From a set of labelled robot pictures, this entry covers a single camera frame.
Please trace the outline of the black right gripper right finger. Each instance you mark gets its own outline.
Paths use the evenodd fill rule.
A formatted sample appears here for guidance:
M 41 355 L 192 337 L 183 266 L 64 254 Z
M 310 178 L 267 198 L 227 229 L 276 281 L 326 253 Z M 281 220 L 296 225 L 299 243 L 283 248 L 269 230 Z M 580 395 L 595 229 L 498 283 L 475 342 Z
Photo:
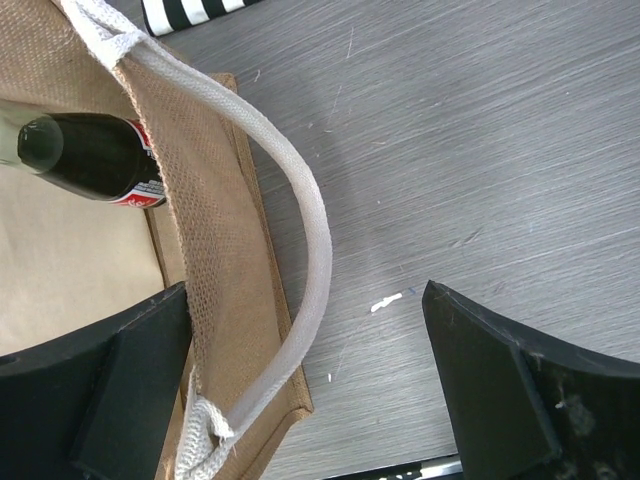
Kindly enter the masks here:
M 467 479 L 636 479 L 639 366 L 429 282 L 422 308 Z

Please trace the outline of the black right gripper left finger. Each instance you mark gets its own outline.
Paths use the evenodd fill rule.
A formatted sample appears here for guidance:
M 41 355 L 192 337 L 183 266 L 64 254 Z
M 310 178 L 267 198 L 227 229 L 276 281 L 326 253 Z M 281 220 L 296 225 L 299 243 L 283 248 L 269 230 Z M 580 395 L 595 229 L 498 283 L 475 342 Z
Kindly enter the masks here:
M 191 338 L 177 283 L 2 356 L 2 478 L 154 478 Z

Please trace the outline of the brown canvas tote bag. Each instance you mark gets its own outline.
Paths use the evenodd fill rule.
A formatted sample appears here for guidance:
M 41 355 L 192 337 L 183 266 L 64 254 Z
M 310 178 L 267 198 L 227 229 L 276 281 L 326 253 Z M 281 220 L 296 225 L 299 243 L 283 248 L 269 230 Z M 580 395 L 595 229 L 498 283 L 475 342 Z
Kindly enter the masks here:
M 110 224 L 144 232 L 126 258 L 146 284 L 183 279 L 196 370 L 186 407 L 215 407 L 225 421 L 195 423 L 169 460 L 168 479 L 257 479 L 289 428 L 312 410 L 301 367 L 328 303 L 332 245 L 324 201 L 293 145 L 231 76 L 207 76 L 103 1 L 5 1 L 1 96 L 20 105 L 131 114 L 150 130 L 168 184 L 156 219 L 132 209 Z M 308 247 L 296 316 L 286 306 L 249 142 L 280 166 L 296 196 Z

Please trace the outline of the Coca-Cola glass bottle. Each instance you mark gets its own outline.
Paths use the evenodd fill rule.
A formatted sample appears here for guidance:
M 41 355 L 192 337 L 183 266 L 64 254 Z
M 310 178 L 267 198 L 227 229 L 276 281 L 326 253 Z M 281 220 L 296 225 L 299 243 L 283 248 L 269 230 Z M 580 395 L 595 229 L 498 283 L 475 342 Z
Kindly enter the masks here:
M 142 209 L 166 201 L 150 141 L 136 120 L 43 112 L 3 100 L 1 163 L 90 200 Z

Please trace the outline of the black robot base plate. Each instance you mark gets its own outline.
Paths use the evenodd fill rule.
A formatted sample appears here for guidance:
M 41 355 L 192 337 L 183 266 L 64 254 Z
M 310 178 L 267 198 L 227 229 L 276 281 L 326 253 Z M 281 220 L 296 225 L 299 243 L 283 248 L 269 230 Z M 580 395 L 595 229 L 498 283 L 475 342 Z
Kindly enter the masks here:
M 463 478 L 464 474 L 459 456 L 450 455 L 333 476 L 329 477 L 328 480 L 462 480 Z

